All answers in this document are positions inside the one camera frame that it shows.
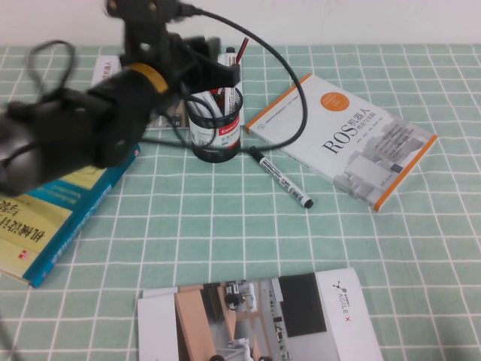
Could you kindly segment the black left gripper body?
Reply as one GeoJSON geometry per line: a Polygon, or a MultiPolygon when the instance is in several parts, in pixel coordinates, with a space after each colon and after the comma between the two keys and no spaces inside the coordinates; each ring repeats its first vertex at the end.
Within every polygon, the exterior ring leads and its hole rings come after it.
{"type": "Polygon", "coordinates": [[[123,22],[123,65],[146,64],[169,86],[190,86],[199,53],[190,50],[168,24],[195,15],[193,6],[182,1],[106,1],[109,17],[123,22]]]}

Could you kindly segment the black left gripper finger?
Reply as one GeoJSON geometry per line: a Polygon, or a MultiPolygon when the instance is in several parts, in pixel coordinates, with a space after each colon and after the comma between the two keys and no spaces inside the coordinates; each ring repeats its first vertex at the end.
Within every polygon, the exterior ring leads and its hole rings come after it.
{"type": "Polygon", "coordinates": [[[194,67],[191,88],[223,88],[234,87],[241,81],[241,68],[239,65],[222,65],[216,60],[205,56],[197,58],[194,67]]]}
{"type": "Polygon", "coordinates": [[[218,37],[194,36],[183,39],[184,44],[192,51],[206,57],[218,57],[221,53],[221,39],[218,37]]]}

